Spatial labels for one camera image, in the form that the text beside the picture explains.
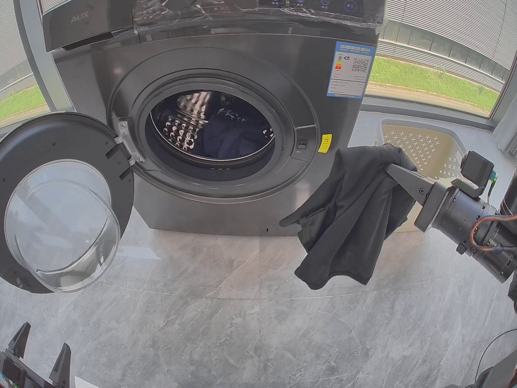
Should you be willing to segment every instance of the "washing machine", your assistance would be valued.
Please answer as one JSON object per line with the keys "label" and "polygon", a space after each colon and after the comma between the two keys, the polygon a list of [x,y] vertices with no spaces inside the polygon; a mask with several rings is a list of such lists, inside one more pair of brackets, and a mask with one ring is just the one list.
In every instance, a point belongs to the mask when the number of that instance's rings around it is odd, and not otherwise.
{"label": "washing machine", "polygon": [[152,229],[296,234],[279,220],[348,145],[385,2],[69,0],[45,13],[75,112],[0,144],[3,279],[87,286],[133,206]]}

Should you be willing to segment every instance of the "laundry basket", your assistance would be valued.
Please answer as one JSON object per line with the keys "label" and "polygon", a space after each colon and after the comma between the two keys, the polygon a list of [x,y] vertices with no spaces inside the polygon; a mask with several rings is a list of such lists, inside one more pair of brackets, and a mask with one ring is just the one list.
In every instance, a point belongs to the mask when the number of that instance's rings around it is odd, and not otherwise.
{"label": "laundry basket", "polygon": [[[378,126],[378,145],[393,144],[404,150],[418,167],[418,172],[433,179],[460,175],[465,146],[454,131],[410,120],[384,119]],[[422,206],[411,209],[407,221],[396,231],[415,231],[415,220]]]}

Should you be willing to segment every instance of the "green lawn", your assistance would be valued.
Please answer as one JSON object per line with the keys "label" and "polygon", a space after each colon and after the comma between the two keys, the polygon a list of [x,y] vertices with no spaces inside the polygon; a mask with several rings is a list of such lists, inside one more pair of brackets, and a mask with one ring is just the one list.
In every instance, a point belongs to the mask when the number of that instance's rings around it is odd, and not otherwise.
{"label": "green lawn", "polygon": [[0,119],[14,113],[45,105],[45,100],[37,85],[23,89],[0,100]]}
{"label": "green lawn", "polygon": [[376,57],[370,81],[403,86],[463,100],[491,110],[499,94],[491,89],[457,78],[444,70],[422,67],[395,59]]}

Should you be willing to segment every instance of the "door hinge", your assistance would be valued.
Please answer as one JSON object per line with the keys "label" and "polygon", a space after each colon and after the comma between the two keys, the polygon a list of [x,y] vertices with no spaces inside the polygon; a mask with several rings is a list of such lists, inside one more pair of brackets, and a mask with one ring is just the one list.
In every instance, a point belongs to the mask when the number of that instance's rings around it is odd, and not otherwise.
{"label": "door hinge", "polygon": [[129,159],[129,165],[133,165],[135,162],[144,162],[144,157],[139,153],[137,147],[133,143],[133,139],[131,139],[131,135],[129,133],[129,125],[123,120],[118,123],[118,137],[115,138],[115,142],[117,144],[123,144],[126,147],[127,152],[131,156]]}

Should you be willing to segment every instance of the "gray tile floor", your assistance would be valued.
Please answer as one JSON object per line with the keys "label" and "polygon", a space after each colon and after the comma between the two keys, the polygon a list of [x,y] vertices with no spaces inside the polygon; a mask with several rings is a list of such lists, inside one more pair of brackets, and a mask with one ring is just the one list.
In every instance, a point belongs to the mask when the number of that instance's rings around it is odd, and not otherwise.
{"label": "gray tile floor", "polygon": [[[362,113],[351,145],[373,145],[381,118]],[[490,133],[447,126],[496,163],[498,204],[517,163]],[[472,383],[487,344],[517,327],[508,283],[435,230],[391,236],[367,286],[310,290],[293,273],[304,254],[295,237],[153,231],[133,211],[89,288],[39,296],[0,281],[0,344],[29,321],[30,366],[48,376],[67,342],[72,375],[102,388],[443,388]],[[517,333],[501,338],[481,369],[515,348]]]}

